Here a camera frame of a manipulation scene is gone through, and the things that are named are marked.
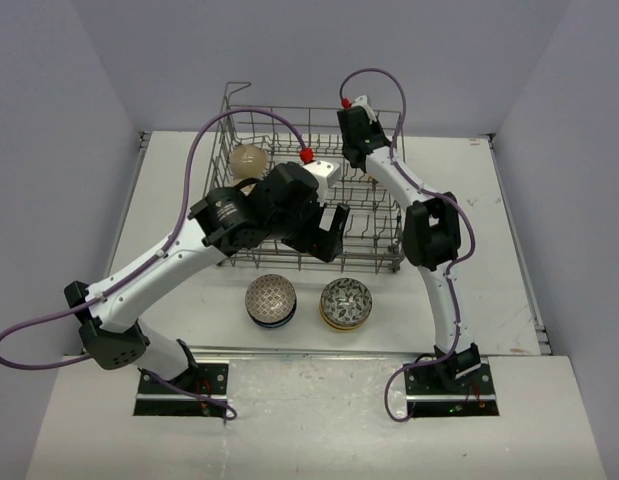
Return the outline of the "yellow teal flower bowl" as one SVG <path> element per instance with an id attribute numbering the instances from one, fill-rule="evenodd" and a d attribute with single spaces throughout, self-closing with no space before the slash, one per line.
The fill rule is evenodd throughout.
<path id="1" fill-rule="evenodd" d="M 361 328 L 365 324 L 365 322 L 362 322 L 362 323 L 358 323 L 358 324 L 354 324 L 354 325 L 341 325 L 341 324 L 337 324 L 337 323 L 328 322 L 325 319 L 323 319 L 323 320 L 324 320 L 324 323 L 329 328 L 331 328 L 331 329 L 333 329 L 335 331 L 339 331 L 339 332 L 353 332 L 353 331 Z"/>

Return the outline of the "blue white floral bowl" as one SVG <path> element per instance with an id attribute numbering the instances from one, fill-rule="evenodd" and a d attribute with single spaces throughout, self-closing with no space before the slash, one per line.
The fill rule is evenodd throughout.
<path id="1" fill-rule="evenodd" d="M 286 324 L 288 324 L 292 320 L 293 316 L 294 316 L 294 313 L 290 313 L 289 315 L 285 316 L 281 320 L 274 321 L 274 322 L 265 322 L 264 320 L 258 319 L 253 315 L 250 315 L 249 318 L 252 320 L 253 323 L 255 323 L 261 328 L 277 329 L 277 328 L 281 328 L 285 326 Z"/>

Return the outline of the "pink patterned bowl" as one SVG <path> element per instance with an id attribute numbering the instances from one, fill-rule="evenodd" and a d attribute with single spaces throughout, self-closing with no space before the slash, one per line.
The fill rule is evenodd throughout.
<path id="1" fill-rule="evenodd" d="M 366 322 L 372 312 L 373 297 L 368 287 L 353 278 L 338 278 L 325 286 L 319 300 L 323 319 L 341 325 Z"/>

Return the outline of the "beige bowl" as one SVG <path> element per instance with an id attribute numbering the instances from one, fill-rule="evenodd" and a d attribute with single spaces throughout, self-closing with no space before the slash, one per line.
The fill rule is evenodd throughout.
<path id="1" fill-rule="evenodd" d="M 229 157 L 229 168 L 236 181 L 259 178 L 267 165 L 267 153 L 255 145 L 238 145 Z"/>

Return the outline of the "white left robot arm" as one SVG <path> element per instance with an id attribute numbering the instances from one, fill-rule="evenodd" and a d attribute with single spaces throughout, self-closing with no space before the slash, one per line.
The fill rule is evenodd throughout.
<path id="1" fill-rule="evenodd" d="M 161 243 L 112 277 L 67 285 L 65 299 L 78 310 L 86 352 L 105 370 L 134 365 L 176 393 L 190 390 L 197 379 L 190 351 L 142 324 L 141 315 L 189 277 L 265 240 L 333 261 L 343 249 L 348 206 L 337 206 L 329 229 L 320 223 L 326 195 L 341 176 L 331 162 L 288 162 L 251 180 L 250 193 L 238 186 L 213 189 Z"/>

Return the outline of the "brown lattice pattern bowl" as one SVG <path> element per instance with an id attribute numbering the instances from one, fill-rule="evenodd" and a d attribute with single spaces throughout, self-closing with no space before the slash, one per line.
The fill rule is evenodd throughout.
<path id="1" fill-rule="evenodd" d="M 292 283 L 278 274 L 266 274 L 256 278 L 245 293 L 248 315 L 265 322 L 281 320 L 294 313 L 297 296 Z"/>

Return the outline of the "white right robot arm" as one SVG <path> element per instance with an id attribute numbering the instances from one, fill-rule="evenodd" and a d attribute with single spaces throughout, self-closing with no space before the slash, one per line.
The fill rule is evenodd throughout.
<path id="1" fill-rule="evenodd" d="M 434 358 L 417 376 L 456 393 L 480 368 L 478 347 L 462 324 L 456 288 L 455 266 L 468 258 L 459 255 L 460 221 L 466 217 L 452 193 L 422 185 L 365 107 L 348 106 L 337 116 L 345 159 L 381 184 L 404 211 L 402 250 L 425 283 L 435 328 Z"/>

